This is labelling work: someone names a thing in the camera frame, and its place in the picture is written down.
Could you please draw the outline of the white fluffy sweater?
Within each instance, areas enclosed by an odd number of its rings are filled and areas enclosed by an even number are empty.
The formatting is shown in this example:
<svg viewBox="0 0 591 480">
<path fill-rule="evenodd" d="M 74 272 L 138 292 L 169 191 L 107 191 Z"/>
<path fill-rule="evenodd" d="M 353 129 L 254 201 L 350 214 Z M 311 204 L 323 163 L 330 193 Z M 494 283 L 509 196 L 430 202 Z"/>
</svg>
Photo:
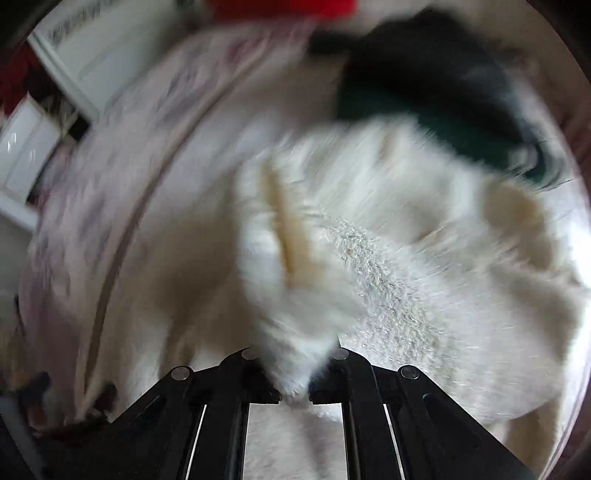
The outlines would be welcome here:
<svg viewBox="0 0 591 480">
<path fill-rule="evenodd" d="M 335 345 L 413 364 L 546 471 L 590 328 L 590 263 L 546 193 L 408 117 L 267 148 L 232 193 L 238 278 L 281 394 L 301 400 Z"/>
</svg>

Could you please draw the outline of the red folded quilt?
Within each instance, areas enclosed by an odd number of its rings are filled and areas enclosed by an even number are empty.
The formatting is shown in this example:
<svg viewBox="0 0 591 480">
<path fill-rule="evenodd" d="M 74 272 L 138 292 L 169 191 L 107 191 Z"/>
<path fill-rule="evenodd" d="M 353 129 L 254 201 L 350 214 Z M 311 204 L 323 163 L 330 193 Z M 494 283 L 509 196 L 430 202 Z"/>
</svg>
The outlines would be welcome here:
<svg viewBox="0 0 591 480">
<path fill-rule="evenodd" d="M 356 0 L 212 0 L 206 5 L 215 20 L 310 18 L 335 20 L 356 12 Z"/>
</svg>

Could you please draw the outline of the white diamond pattern mat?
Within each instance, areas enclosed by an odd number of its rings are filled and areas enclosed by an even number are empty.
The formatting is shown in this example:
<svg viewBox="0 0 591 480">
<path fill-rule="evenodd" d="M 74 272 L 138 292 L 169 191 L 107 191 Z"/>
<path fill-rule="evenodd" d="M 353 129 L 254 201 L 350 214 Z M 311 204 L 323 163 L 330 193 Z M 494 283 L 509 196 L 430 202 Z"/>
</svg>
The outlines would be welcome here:
<svg viewBox="0 0 591 480">
<path fill-rule="evenodd" d="M 88 352 L 87 396 L 112 382 L 126 407 L 168 369 L 246 346 L 284 398 L 304 396 L 356 308 L 293 155 L 331 96 L 332 71 L 308 64 L 224 93 L 132 229 Z"/>
</svg>

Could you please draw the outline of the dark green black garment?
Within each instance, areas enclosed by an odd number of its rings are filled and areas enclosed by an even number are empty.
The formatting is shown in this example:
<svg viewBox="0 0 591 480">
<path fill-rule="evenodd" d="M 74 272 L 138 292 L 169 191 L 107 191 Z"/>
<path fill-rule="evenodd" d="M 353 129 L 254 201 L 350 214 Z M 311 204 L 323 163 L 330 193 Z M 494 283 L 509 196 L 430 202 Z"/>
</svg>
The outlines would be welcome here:
<svg viewBox="0 0 591 480">
<path fill-rule="evenodd" d="M 476 35 L 427 8 L 363 36 L 318 30 L 311 56 L 345 55 L 337 116 L 361 121 L 411 114 L 461 156 L 539 187 L 559 182 L 564 162 L 526 115 L 518 87 Z"/>
</svg>

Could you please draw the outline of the white wardrobe door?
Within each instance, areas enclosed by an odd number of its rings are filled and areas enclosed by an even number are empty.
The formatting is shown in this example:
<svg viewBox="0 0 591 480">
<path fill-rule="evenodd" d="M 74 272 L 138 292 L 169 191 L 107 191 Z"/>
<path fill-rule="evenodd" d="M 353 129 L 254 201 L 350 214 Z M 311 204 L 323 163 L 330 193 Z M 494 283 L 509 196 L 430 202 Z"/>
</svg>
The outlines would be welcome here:
<svg viewBox="0 0 591 480">
<path fill-rule="evenodd" d="M 174 1 L 62 1 L 28 43 L 90 122 L 185 35 Z"/>
</svg>

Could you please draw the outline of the white drawer unit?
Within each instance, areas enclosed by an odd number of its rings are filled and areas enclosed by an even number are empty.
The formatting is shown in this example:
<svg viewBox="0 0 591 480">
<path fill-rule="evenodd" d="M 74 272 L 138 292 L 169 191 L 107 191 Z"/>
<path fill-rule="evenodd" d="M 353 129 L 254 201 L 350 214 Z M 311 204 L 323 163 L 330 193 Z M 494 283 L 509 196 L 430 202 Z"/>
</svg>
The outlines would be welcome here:
<svg viewBox="0 0 591 480">
<path fill-rule="evenodd" d="M 25 231 L 36 229 L 38 213 L 27 199 L 60 139 L 57 124 L 29 95 L 1 131 L 1 215 Z"/>
</svg>

